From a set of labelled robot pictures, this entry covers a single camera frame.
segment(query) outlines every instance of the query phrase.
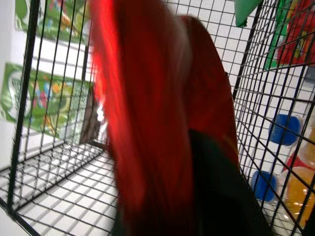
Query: black wire grid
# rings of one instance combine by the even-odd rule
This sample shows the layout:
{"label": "black wire grid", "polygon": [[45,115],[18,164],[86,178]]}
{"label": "black wire grid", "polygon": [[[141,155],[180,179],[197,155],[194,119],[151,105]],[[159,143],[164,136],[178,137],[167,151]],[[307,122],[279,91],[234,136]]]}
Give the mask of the black wire grid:
{"label": "black wire grid", "polygon": [[[284,167],[288,168],[284,184],[293,175],[308,189],[300,212],[302,215],[308,198],[314,194],[315,177],[310,185],[305,183],[292,170],[293,164],[286,165],[286,160],[292,153],[295,160],[303,140],[315,144],[314,140],[305,136],[315,104],[315,86],[305,80],[311,63],[278,64],[277,68],[266,66],[267,56],[270,53],[273,56],[276,49],[271,50],[269,46],[275,37],[279,1],[264,0],[248,17],[244,28],[235,26],[232,0],[164,2],[175,14],[199,18],[209,31],[229,73],[235,102],[240,171],[245,180],[250,183],[257,170],[269,171],[277,176]],[[39,11],[39,5],[44,3],[45,7]],[[73,1],[73,12],[76,11],[75,4],[76,0]],[[306,11],[310,12],[312,7],[313,1]],[[12,161],[10,167],[0,171],[0,205],[31,235],[110,235],[116,213],[117,189],[113,161],[102,148],[102,128],[99,124],[91,124],[96,119],[97,105],[94,102],[87,102],[86,107],[78,105],[75,113],[79,114],[83,109],[86,110],[85,116],[77,115],[75,123],[67,123],[64,128],[79,126],[82,132],[64,139],[33,131],[30,125],[23,126],[31,68],[37,71],[45,69],[52,76],[71,77],[73,81],[89,82],[90,85],[93,85],[96,74],[91,61],[93,47],[88,35],[81,34],[77,44],[71,42],[71,36],[68,42],[59,40],[59,34],[54,41],[43,37],[46,8],[47,1],[31,1]],[[287,9],[288,4],[282,8],[283,11]],[[86,4],[84,10],[83,18],[88,17],[85,14]],[[39,15],[44,21],[40,30],[36,29]],[[73,19],[74,14],[70,32],[73,31]],[[60,28],[61,14],[58,20]],[[81,42],[83,37],[88,39],[85,44]],[[71,100],[88,100],[92,95],[92,90],[88,94],[72,92]],[[270,141],[270,125],[279,126],[275,122],[277,114],[299,115],[304,119],[296,146],[285,147]],[[287,126],[282,128],[290,132]],[[271,187],[270,179],[265,181]],[[294,218],[285,206],[284,193],[276,189],[273,192],[276,201],[258,203],[275,234],[315,235],[312,228],[315,225],[314,210],[306,227],[302,228],[301,217]],[[288,215],[287,218],[284,218],[283,212]]]}

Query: green object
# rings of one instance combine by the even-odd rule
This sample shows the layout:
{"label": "green object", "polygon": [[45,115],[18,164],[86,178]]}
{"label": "green object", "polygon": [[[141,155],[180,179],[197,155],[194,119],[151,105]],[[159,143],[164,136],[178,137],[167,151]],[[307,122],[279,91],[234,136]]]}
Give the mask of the green object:
{"label": "green object", "polygon": [[[22,67],[7,63],[0,97],[0,118],[15,122],[19,109]],[[79,143],[91,84],[31,71],[24,126]]]}
{"label": "green object", "polygon": [[291,0],[280,0],[279,6],[276,13],[276,26],[275,35],[269,47],[269,53],[266,59],[265,70],[269,68],[275,68],[278,66],[277,56],[278,48],[277,46],[282,45],[287,37],[287,27],[290,17],[288,17],[288,12],[290,10]]}
{"label": "green object", "polygon": [[[64,0],[61,13],[62,0],[47,0],[46,19],[44,28],[44,37],[47,39],[56,40],[58,30],[59,40],[68,42],[70,39],[71,21],[74,9],[74,18],[72,26],[71,42],[79,43],[82,34],[81,42],[87,44],[90,33],[90,11],[86,4],[85,14],[84,5],[85,0]],[[15,28],[27,32],[29,25],[31,0],[15,0]],[[44,23],[45,1],[40,1],[39,15],[37,22],[36,34],[41,36],[42,27]],[[59,21],[61,15],[61,25],[59,28]]]}
{"label": "green object", "polygon": [[262,2],[262,0],[235,0],[235,19],[237,27],[244,27],[247,24],[247,17]]}

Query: wire cage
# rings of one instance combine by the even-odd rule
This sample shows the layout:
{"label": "wire cage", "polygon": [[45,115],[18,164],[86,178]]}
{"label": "wire cage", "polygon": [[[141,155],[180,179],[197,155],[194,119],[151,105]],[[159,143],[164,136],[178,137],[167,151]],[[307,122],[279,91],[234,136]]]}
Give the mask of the wire cage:
{"label": "wire cage", "polygon": [[[0,171],[0,205],[31,235],[110,235],[117,189],[93,100],[97,71],[87,3],[25,2],[25,60],[11,165]],[[53,14],[55,2],[59,11]],[[315,158],[315,1],[264,0],[243,28],[235,26],[233,0],[164,2],[174,14],[197,17],[215,43],[232,86],[240,172],[256,197],[258,182],[268,185],[257,202],[273,232],[315,235],[313,163],[309,160],[307,177],[300,171],[306,150]],[[36,88],[45,86],[46,103],[38,111]],[[286,143],[288,136],[294,142]],[[294,181],[304,189],[297,212],[287,200]]]}

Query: red package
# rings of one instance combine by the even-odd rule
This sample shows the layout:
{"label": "red package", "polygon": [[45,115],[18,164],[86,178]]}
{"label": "red package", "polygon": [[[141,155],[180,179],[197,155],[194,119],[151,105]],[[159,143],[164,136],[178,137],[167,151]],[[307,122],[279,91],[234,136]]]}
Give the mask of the red package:
{"label": "red package", "polygon": [[315,63],[315,44],[311,46],[315,30],[315,12],[313,9],[308,9],[310,4],[310,0],[296,3],[288,23],[287,39],[279,47],[277,55],[281,64]]}
{"label": "red package", "polygon": [[96,97],[104,101],[120,204],[132,235],[195,235],[188,129],[238,167],[233,101],[214,44],[158,0],[94,0]]}

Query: blue cup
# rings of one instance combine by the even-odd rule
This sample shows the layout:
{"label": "blue cup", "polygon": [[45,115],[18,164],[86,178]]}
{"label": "blue cup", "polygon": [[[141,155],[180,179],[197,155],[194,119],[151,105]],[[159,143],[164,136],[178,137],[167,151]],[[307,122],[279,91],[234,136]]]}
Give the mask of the blue cup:
{"label": "blue cup", "polygon": [[268,186],[267,183],[268,183],[270,175],[271,174],[267,171],[261,171],[261,173],[259,171],[256,171],[252,177],[251,187],[252,187],[253,191],[254,191],[256,179],[258,178],[257,184],[256,184],[256,189],[254,191],[254,195],[259,200],[263,200],[263,197],[264,197],[266,190],[267,190],[267,193],[265,196],[266,202],[272,201],[275,197],[275,194],[273,193],[271,188],[275,192],[277,191],[278,180],[275,176],[271,176],[270,186]]}
{"label": "blue cup", "polygon": [[[287,117],[288,115],[278,114],[276,117],[276,124],[285,127]],[[302,120],[299,117],[289,117],[287,129],[291,132],[284,130],[276,124],[273,125],[272,129],[272,124],[270,124],[269,133],[271,133],[271,142],[275,144],[280,144],[282,135],[283,138],[281,144],[285,146],[290,146],[298,140],[298,136],[296,134],[301,134],[303,126]]]}

